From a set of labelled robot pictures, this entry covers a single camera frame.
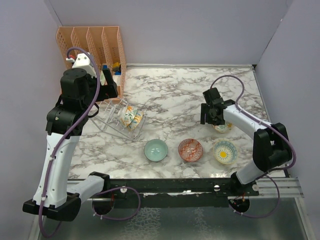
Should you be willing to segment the white bowl orange flower green leaves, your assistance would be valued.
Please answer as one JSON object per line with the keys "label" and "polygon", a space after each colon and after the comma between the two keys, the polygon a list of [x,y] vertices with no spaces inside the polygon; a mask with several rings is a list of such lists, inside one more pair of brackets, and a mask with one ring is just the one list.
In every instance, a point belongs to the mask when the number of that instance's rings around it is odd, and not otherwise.
{"label": "white bowl orange flower green leaves", "polygon": [[117,118],[123,127],[127,127],[131,124],[134,117],[137,114],[138,109],[134,106],[127,105],[123,106],[117,113]]}

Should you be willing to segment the white orange flower small bowl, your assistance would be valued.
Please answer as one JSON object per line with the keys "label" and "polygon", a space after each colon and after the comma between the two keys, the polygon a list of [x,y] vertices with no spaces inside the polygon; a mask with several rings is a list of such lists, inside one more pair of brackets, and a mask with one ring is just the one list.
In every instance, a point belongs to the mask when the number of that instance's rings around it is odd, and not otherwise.
{"label": "white orange flower small bowl", "polygon": [[219,133],[228,133],[233,129],[233,124],[230,122],[226,122],[223,125],[212,125],[212,127]]}

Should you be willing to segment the white stationery box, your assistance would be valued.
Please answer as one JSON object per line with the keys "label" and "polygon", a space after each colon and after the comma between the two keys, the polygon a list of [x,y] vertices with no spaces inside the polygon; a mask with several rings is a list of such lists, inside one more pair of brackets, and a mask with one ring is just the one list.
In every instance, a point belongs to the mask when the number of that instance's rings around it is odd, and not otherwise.
{"label": "white stationery box", "polygon": [[113,80],[118,87],[122,85],[122,76],[121,75],[114,75]]}

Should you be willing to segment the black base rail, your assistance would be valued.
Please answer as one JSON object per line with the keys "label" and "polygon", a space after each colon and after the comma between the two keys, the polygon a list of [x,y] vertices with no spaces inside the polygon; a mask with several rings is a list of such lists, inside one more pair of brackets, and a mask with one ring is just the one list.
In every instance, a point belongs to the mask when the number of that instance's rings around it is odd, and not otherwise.
{"label": "black base rail", "polygon": [[228,207],[229,197],[259,195],[249,183],[237,186],[231,178],[107,179],[96,197],[109,199],[118,209]]}

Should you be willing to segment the yellow grey eraser block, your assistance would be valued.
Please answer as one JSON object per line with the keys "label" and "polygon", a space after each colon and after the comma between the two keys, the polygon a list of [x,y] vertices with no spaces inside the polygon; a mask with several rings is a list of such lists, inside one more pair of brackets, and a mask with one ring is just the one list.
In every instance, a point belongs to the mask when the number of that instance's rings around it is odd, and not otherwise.
{"label": "yellow grey eraser block", "polygon": [[121,72],[121,63],[115,62],[112,66],[112,71],[113,72]]}

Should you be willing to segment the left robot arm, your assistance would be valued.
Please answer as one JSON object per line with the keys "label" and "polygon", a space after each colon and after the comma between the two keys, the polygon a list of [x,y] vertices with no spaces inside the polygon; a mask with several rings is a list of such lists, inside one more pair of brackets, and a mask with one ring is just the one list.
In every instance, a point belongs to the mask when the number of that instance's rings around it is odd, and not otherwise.
{"label": "left robot arm", "polygon": [[109,69],[101,76],[107,84],[82,68],[70,68],[60,79],[61,95],[46,120],[47,146],[41,179],[33,198],[23,203],[25,213],[71,222],[81,204],[97,194],[103,198],[111,190],[102,173],[93,173],[74,190],[67,187],[69,169],[83,127],[91,116],[91,104],[118,96],[117,85]]}

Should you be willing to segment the peach plastic file organizer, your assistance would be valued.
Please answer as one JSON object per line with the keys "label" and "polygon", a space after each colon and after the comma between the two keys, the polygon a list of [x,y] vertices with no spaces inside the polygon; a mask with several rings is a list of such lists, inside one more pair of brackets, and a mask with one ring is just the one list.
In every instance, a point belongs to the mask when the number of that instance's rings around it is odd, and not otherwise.
{"label": "peach plastic file organizer", "polygon": [[117,91],[119,97],[124,96],[127,62],[118,26],[61,26],[56,42],[63,59],[69,48],[79,47],[93,55],[100,69],[107,66],[112,70],[114,64],[119,63],[121,75]]}

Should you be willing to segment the yellow sun pattern bowl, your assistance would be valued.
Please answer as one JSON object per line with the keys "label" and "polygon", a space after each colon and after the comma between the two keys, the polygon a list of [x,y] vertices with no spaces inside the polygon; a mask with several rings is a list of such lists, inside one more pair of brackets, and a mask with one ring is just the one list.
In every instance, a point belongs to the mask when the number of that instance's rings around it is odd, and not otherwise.
{"label": "yellow sun pattern bowl", "polygon": [[231,141],[219,140],[213,144],[213,156],[219,163],[231,165],[238,159],[238,149]]}

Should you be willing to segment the red patterned ceramic bowl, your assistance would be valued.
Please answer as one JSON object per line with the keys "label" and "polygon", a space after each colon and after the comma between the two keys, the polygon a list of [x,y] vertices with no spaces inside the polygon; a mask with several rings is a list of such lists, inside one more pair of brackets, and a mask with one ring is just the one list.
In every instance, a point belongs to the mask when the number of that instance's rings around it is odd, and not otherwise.
{"label": "red patterned ceramic bowl", "polygon": [[178,146],[179,156],[186,162],[193,163],[200,160],[204,150],[199,141],[187,138],[180,142]]}

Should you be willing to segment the light teal ceramic bowl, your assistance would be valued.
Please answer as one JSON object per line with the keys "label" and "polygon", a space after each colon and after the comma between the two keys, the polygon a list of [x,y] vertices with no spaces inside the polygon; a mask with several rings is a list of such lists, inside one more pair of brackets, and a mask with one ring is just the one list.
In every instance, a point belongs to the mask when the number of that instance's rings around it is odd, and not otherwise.
{"label": "light teal ceramic bowl", "polygon": [[168,155],[168,146],[161,139],[152,139],[145,144],[144,155],[152,162],[160,162]]}

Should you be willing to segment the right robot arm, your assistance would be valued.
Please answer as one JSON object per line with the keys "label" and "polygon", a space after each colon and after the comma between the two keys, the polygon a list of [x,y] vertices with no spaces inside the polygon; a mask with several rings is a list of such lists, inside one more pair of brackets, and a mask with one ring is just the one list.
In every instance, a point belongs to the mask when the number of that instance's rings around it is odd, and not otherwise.
{"label": "right robot arm", "polygon": [[230,122],[253,140],[252,160],[231,175],[229,189],[240,196],[248,184],[272,169],[293,159],[286,127],[281,123],[263,121],[241,108],[234,100],[223,100],[217,88],[203,92],[200,123],[223,125]]}

